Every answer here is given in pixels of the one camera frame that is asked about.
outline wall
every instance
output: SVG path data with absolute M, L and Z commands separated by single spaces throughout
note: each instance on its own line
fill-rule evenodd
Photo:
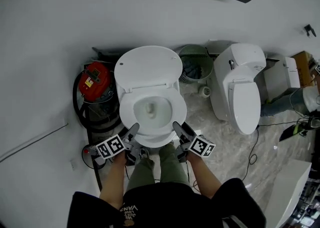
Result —
M 90 170 L 81 163 L 70 170 L 85 138 L 73 116 L 72 82 L 92 46 L 223 39 L 318 56 L 319 37 L 307 38 L 302 28 L 310 23 L 320 34 L 319 13 L 318 0 L 0 0 L 0 155 L 70 123 L 0 164 L 0 218 L 8 227 L 41 227 L 45 220 L 58 227 L 73 191 L 96 193 Z

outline floor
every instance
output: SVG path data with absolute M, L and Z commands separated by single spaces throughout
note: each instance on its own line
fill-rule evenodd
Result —
M 257 84 L 261 88 L 261 101 L 266 95 L 264 89 L 263 76 L 257 78 Z M 180 93 L 183 95 L 187 105 L 186 122 L 194 129 L 200 129 L 202 134 L 216 144 L 214 152 L 209 159 L 206 159 L 210 170 L 221 181 L 225 182 L 230 178 L 243 178 L 246 174 L 249 153 L 257 140 L 258 133 L 255 131 L 251 135 L 241 135 L 234 131 L 228 122 L 218 120 L 211 107 L 210 99 L 203 99 L 198 96 L 199 84 L 180 84 Z M 260 125 L 268 125 L 282 122 L 298 120 L 299 116 L 294 111 L 286 111 L 273 117 L 260 119 Z M 260 127 L 259 139 L 254 153 L 257 161 L 249 167 L 244 184 L 251 196 L 256 200 L 262 210 L 265 210 L 271 195 L 274 179 L 281 168 L 286 165 L 290 158 L 310 161 L 313 151 L 315 134 L 309 132 L 306 138 L 295 136 L 285 141 L 279 142 L 282 131 L 290 124 Z M 160 178 L 160 163 L 157 155 L 151 156 L 155 161 L 154 177 Z M 110 165 L 106 165 L 99 171 L 102 181 L 108 174 Z M 128 167 L 130 175 L 134 167 Z M 188 165 L 190 183 L 193 184 L 195 178 Z

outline person's hand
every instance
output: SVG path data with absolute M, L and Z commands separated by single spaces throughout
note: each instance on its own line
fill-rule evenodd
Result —
M 115 164 L 125 165 L 127 162 L 125 150 L 120 152 L 118 155 L 114 156 L 113 162 Z
M 190 163 L 195 163 L 197 161 L 202 160 L 201 157 L 199 157 L 198 155 L 195 155 L 193 152 L 188 151 L 188 154 L 186 155 L 186 159 L 187 161 L 189 161 Z

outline white shirt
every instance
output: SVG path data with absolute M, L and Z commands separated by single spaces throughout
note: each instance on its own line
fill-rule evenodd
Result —
M 303 99 L 309 112 L 320 111 L 320 97 L 317 86 L 307 86 L 303 88 Z

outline brown box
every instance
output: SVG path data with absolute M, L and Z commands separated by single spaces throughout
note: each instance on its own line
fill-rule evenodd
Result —
M 312 55 L 307 52 L 301 52 L 299 54 L 292 56 L 292 58 L 294 58 L 296 62 L 296 67 L 298 69 L 298 74 L 299 74 L 300 86 L 301 87 L 314 86 L 315 82 L 313 81 L 311 83 L 313 79 L 309 70 L 309 63 L 312 60 Z

